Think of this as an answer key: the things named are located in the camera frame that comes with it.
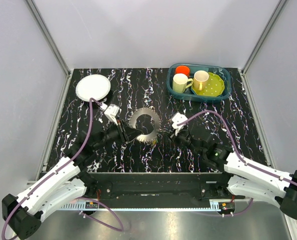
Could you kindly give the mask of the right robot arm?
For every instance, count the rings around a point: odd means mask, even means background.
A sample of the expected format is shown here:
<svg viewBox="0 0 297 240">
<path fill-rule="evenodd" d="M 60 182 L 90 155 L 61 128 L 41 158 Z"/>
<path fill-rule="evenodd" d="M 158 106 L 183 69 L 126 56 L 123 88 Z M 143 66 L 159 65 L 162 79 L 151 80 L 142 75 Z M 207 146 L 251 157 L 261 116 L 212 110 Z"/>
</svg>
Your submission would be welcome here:
<svg viewBox="0 0 297 240">
<path fill-rule="evenodd" d="M 187 128 L 168 133 L 178 147 L 186 147 L 199 155 L 212 170 L 230 176 L 215 186 L 220 198 L 245 196 L 278 207 L 282 213 L 297 220 L 297 170 L 280 171 L 241 156 L 237 151 L 216 143 L 208 132 L 193 138 Z"/>
</svg>

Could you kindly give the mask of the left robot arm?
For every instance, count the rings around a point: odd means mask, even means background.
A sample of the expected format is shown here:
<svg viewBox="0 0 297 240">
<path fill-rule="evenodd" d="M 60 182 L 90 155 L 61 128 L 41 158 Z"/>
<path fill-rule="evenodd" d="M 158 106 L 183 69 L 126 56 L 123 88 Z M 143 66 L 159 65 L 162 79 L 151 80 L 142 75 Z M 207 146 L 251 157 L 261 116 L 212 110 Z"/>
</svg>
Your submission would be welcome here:
<svg viewBox="0 0 297 240">
<path fill-rule="evenodd" d="M 9 193 L 2 199 L 2 239 L 6 238 L 6 228 L 10 227 L 16 238 L 26 240 L 64 204 L 80 197 L 93 197 L 97 186 L 87 176 L 86 169 L 95 151 L 115 141 L 128 144 L 142 134 L 141 130 L 123 120 L 117 120 L 98 132 L 93 132 L 92 128 L 90 125 L 84 140 L 76 141 L 41 179 L 21 193 Z"/>
</svg>

